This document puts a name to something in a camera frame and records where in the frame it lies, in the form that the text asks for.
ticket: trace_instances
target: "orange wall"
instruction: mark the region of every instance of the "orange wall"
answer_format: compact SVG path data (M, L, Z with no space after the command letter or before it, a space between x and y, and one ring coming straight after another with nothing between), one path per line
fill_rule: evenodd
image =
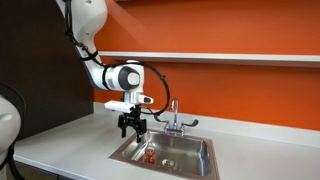
M107 0L99 50L320 55L320 2ZM152 63L180 112L320 130L320 69ZM146 70L145 94L165 103ZM95 91L96 102L121 93Z

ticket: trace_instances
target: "sink drain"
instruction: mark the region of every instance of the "sink drain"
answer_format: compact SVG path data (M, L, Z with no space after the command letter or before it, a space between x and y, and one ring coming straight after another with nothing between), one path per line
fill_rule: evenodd
M166 167L173 167L174 166L174 162L172 160L169 160L169 159L164 159L164 160L162 160L162 165L164 165Z

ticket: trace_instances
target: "sink basin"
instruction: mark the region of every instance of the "sink basin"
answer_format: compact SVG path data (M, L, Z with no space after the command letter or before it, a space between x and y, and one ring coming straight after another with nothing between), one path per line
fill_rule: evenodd
M153 163L146 162L147 147L155 150ZM188 179L219 179L211 140L205 138L148 130L140 143L134 134L109 158Z

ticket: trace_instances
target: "countertop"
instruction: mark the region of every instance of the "countertop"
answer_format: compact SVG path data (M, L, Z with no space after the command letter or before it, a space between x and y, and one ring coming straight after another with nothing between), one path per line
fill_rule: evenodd
M19 141L15 160L72 179L181 179L108 157L134 131L121 138L118 113L91 114ZM148 119L148 127L163 124ZM188 135L209 138L221 180L318 180L320 148L188 129Z

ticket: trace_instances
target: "white shelf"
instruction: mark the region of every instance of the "white shelf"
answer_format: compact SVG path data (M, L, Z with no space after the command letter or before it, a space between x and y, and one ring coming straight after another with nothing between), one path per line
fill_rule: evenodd
M216 53L166 53L166 52L118 52L100 51L100 56L114 60L215 63L237 65L320 67L320 56L315 55L268 55L268 54L216 54Z

